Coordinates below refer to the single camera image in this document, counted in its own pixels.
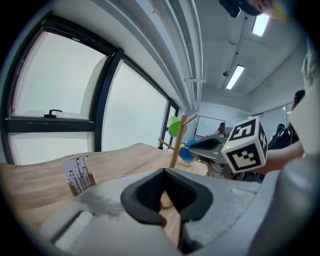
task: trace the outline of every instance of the cable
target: cable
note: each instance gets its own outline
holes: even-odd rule
[[[211,167],[211,169],[212,169],[212,171],[214,171],[215,173],[217,173],[217,174],[222,174],[222,171],[216,171],[213,167],[212,167],[212,165],[211,165],[211,163],[209,162],[209,166]]]

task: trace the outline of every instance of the paper card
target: paper card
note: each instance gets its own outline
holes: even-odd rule
[[[83,190],[79,184],[77,176],[75,175],[75,171],[77,169],[77,162],[76,160],[69,160],[63,163],[64,173],[66,175],[67,180],[70,184],[75,188],[76,192],[80,194]]]
[[[78,164],[79,170],[81,172],[81,175],[84,179],[84,182],[86,183],[86,186],[89,188],[92,186],[91,181],[89,179],[89,173],[88,173],[88,168],[86,165],[86,160],[83,157],[77,158],[76,162]]]
[[[79,182],[79,185],[81,186],[81,189],[83,191],[85,191],[86,189],[88,189],[88,186],[87,186],[87,183],[85,182],[85,179],[84,179],[84,177],[82,175],[82,172],[80,171],[77,159],[75,160],[75,164],[76,164],[76,167],[74,168],[75,178]]]

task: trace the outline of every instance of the wooden desk surface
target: wooden desk surface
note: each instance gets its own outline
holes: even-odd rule
[[[87,168],[98,185],[121,175],[167,168],[171,155],[158,148],[139,143],[119,150],[69,155],[38,164],[0,164],[0,174],[8,202],[13,210],[22,222],[33,230],[38,230],[51,214],[74,199],[63,171],[65,160],[88,156]],[[200,162],[195,162],[191,167],[177,162],[175,168],[203,176],[208,171],[207,166]],[[177,245],[180,215],[174,207],[161,210],[160,214],[167,219],[165,233]]]

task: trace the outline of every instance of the white cube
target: white cube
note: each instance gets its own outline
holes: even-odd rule
[[[268,140],[259,118],[235,124],[221,153],[234,173],[241,173],[266,164]]]

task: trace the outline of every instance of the black window frame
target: black window frame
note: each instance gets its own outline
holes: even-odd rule
[[[107,56],[107,60],[101,69],[95,87],[89,119],[11,116],[13,97],[21,67],[28,56],[31,47],[42,32],[54,33],[71,40],[76,39],[76,42],[86,45]],[[179,108],[162,88],[140,66],[126,56],[124,52],[123,49],[115,47],[92,31],[68,19],[54,15],[52,11],[48,12],[20,45],[10,65],[4,84],[0,111],[0,130],[7,163],[15,164],[9,143],[9,134],[11,133],[93,132],[93,151],[101,152],[103,121],[108,94],[118,65],[122,60],[168,100],[168,108],[165,113],[166,122],[162,128],[163,138],[161,137],[164,139],[165,132],[168,130],[166,126],[170,106],[173,106],[176,109],[176,116],[178,115]]]
[[[169,130],[168,125],[168,120],[169,120],[169,114],[170,114],[170,109],[173,107],[175,109],[174,115],[178,117],[178,112],[179,112],[179,107],[175,104],[175,102],[170,98],[166,107],[166,112],[165,112],[165,117],[164,117],[164,122],[163,122],[163,128],[162,128],[162,134],[161,134],[161,140],[165,140],[166,132]],[[169,145],[172,145],[173,137],[171,136],[170,138],[170,143]],[[159,149],[163,150],[164,149],[164,144],[160,142],[160,145],[158,147]]]

